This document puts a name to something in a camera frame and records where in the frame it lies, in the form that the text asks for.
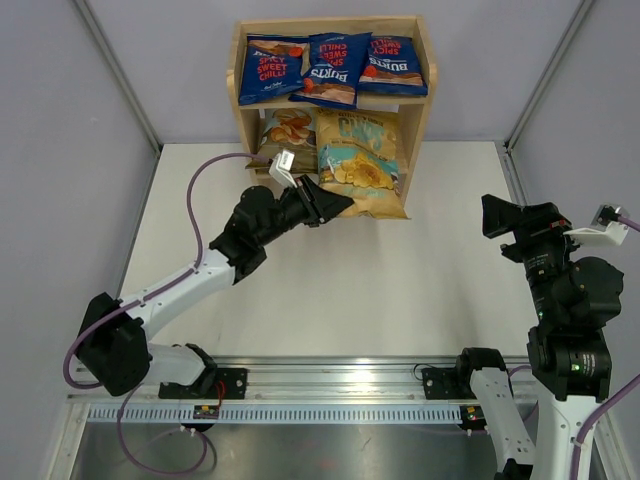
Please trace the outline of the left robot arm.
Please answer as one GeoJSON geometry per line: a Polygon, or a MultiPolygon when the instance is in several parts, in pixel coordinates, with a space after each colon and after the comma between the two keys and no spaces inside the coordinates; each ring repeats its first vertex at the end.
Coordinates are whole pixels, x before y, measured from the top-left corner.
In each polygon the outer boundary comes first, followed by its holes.
{"type": "Polygon", "coordinates": [[[298,225],[318,227],[353,206],[308,176],[281,196],[265,186],[246,189],[220,235],[193,263],[126,299],[107,293],[86,310],[71,353],[113,397],[142,384],[176,386],[191,398],[218,388],[215,360],[195,344],[154,345],[155,335],[206,297],[251,275],[266,259],[266,246],[298,225]]]}

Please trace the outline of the light blue cassava chips bag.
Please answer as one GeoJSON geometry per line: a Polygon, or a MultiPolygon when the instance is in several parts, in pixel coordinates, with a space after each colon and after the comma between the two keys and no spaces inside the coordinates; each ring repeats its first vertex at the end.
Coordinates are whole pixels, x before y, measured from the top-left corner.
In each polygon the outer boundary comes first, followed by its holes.
{"type": "Polygon", "coordinates": [[[265,111],[265,122],[257,155],[246,170],[267,172],[276,154],[288,150],[294,154],[292,174],[317,172],[315,110],[311,108],[279,108],[265,111]]]}

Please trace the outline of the tan kettle chips bag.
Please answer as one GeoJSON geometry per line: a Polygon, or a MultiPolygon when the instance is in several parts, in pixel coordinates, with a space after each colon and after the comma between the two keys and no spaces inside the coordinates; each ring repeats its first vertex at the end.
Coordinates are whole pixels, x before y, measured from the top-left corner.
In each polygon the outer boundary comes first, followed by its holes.
{"type": "Polygon", "coordinates": [[[407,218],[397,161],[397,113],[318,108],[315,134],[319,186],[353,200],[342,218],[407,218]]]}

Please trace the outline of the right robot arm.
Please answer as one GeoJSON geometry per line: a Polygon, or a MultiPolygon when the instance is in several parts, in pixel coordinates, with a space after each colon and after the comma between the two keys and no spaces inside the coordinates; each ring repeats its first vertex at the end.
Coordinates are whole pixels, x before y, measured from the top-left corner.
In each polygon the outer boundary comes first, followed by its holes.
{"type": "Polygon", "coordinates": [[[591,225],[574,228],[552,203],[519,206],[486,194],[482,233],[507,233],[502,255],[523,266],[537,323],[527,355],[536,380],[537,436],[531,438],[496,349],[466,348],[454,371],[456,389],[480,404],[496,455],[498,479],[586,479],[592,428],[610,395],[612,360],[603,335],[621,312],[623,273],[607,261],[570,255],[581,246],[619,246],[629,221],[620,206],[602,205],[591,225]]]}

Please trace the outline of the blue Burts chips bag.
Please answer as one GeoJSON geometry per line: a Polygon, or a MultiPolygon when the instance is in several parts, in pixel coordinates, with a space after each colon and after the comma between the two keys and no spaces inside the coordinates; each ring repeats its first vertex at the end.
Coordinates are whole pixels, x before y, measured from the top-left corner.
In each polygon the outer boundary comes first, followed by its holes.
{"type": "Polygon", "coordinates": [[[305,36],[249,35],[238,103],[261,103],[303,87],[305,36]]]}
{"type": "Polygon", "coordinates": [[[428,86],[412,39],[372,36],[358,89],[380,95],[426,96],[428,86]]]}
{"type": "Polygon", "coordinates": [[[309,36],[309,68],[301,90],[289,100],[336,109],[355,109],[371,33],[337,32],[309,36]]]}

